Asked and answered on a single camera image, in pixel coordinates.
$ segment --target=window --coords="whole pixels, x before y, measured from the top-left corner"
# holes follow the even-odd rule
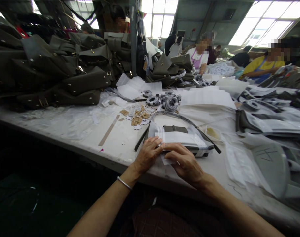
[[[38,9],[38,6],[37,6],[37,4],[35,3],[35,1],[32,0],[31,3],[32,3],[32,12],[41,15],[41,13],[40,13],[40,11],[39,11],[39,9]]]
[[[146,37],[167,38],[173,25],[178,0],[142,0]]]
[[[300,2],[255,1],[229,45],[267,47],[300,19]]]
[[[67,1],[67,4],[80,16],[82,16],[84,19],[87,19],[91,13],[94,11],[93,2],[91,0],[77,0],[77,1]],[[74,20],[76,21],[76,25],[78,28],[81,28],[81,25],[83,24],[83,21],[77,18],[72,13],[72,16]],[[88,20],[87,22],[91,25],[94,29],[99,29],[98,22],[95,19],[93,22],[92,20],[95,18],[95,14],[93,15],[93,18]]]

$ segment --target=metal buckle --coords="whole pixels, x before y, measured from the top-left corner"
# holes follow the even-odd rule
[[[41,102],[41,99],[39,99],[39,102],[40,102],[41,107],[49,106],[48,101],[47,101],[46,98],[45,98],[45,103],[44,104]]]

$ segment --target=blue apron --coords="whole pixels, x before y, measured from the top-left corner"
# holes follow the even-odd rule
[[[261,65],[256,69],[254,70],[255,72],[258,72],[258,71],[263,71],[261,70],[261,66],[266,62],[266,58],[263,60],[263,62],[261,63]],[[257,77],[250,77],[250,79],[254,80],[256,84],[260,84],[261,82],[265,81],[266,79],[268,79],[270,77],[271,73],[267,73],[267,74],[264,74],[264,75],[261,75],[261,76],[257,76]]]

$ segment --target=hand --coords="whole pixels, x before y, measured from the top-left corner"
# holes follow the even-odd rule
[[[217,183],[211,175],[204,173],[194,155],[180,143],[169,143],[165,150],[171,151],[165,159],[177,162],[172,164],[177,175],[194,188],[204,191],[210,184]]]
[[[141,148],[136,160],[133,162],[138,173],[146,173],[148,169],[153,166],[156,158],[165,148],[165,143],[162,143],[161,146],[156,148],[161,142],[162,139],[158,139],[158,136],[149,137],[144,141],[143,147]]]

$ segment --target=floor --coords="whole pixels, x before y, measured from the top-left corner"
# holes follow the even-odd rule
[[[0,236],[66,236],[118,176],[87,161],[0,126]],[[229,236],[238,236],[219,210],[139,183],[124,202],[108,236],[119,236],[121,225],[149,194],[203,210],[215,216]]]

